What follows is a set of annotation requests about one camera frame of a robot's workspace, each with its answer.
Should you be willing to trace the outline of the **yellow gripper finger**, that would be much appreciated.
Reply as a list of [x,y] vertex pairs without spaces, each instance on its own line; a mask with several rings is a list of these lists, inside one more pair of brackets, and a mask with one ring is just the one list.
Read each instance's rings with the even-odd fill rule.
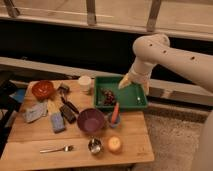
[[126,86],[128,86],[131,83],[131,81],[129,80],[129,76],[125,75],[123,77],[123,79],[119,82],[118,88],[122,89],[125,88]]
[[146,95],[149,95],[149,82],[146,82],[144,84],[144,92]]

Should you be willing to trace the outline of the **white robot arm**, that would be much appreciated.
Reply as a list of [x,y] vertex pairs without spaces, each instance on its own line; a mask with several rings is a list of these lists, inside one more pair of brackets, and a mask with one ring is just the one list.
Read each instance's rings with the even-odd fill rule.
[[[133,52],[135,60],[120,81],[119,89],[138,83],[148,94],[152,69],[160,64],[213,93],[212,55],[171,48],[165,34],[137,38]],[[213,171],[213,111],[204,123],[190,171]]]

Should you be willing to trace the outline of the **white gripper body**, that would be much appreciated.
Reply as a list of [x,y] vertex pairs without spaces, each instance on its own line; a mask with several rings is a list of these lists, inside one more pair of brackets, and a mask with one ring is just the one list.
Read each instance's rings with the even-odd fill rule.
[[129,79],[138,84],[148,83],[151,77],[152,69],[149,66],[131,66],[128,74]]

